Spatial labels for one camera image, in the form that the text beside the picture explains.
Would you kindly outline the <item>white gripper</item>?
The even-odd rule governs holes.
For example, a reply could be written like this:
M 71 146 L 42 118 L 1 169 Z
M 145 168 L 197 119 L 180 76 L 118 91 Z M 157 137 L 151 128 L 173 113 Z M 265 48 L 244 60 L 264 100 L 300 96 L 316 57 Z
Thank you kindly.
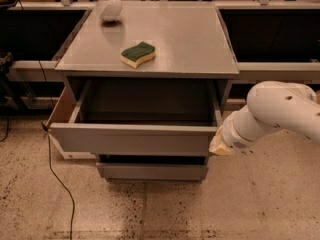
M 209 144 L 209 152 L 229 156 L 235 150 L 251 147 L 258 139 L 280 131 L 253 116 L 248 106 L 230 114 Z

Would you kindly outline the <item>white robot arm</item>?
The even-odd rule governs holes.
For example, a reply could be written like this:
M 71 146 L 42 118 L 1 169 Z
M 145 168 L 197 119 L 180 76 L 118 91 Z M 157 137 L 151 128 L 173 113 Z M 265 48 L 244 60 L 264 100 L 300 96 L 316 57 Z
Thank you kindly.
M 209 152 L 231 155 L 282 129 L 320 143 L 319 92 L 299 83 L 256 84 L 248 92 L 246 105 L 224 120 L 210 143 Z

